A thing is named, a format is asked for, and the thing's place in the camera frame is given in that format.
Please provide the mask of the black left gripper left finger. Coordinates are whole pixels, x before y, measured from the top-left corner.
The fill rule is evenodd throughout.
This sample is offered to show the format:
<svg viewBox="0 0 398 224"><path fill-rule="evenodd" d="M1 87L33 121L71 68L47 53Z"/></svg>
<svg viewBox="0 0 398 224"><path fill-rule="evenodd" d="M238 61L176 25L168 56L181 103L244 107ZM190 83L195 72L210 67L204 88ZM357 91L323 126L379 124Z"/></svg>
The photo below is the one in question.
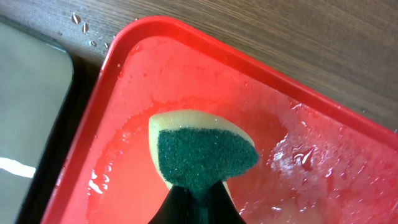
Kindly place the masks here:
<svg viewBox="0 0 398 224"><path fill-rule="evenodd" d="M192 196L187 188L173 186L149 224L189 224Z"/></svg>

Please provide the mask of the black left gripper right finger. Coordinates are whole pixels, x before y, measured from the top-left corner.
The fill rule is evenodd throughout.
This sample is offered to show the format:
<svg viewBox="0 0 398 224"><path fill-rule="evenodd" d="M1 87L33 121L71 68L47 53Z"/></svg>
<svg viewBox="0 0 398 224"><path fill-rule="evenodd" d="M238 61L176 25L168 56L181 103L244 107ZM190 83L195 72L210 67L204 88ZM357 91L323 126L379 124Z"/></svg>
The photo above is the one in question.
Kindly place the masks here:
<svg viewBox="0 0 398 224"><path fill-rule="evenodd" d="M217 181L207 193L209 224L246 224L236 210L222 181Z"/></svg>

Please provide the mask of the green yellow sponge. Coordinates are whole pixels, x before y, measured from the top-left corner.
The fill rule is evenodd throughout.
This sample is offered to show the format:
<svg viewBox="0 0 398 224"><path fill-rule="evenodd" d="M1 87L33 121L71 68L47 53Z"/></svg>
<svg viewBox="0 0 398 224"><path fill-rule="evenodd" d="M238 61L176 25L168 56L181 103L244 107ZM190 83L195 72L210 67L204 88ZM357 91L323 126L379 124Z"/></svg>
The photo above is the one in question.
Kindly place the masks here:
<svg viewBox="0 0 398 224"><path fill-rule="evenodd" d="M149 119L149 150L168 188L183 187L197 200L259 160L254 141L239 126L198 110L155 114Z"/></svg>

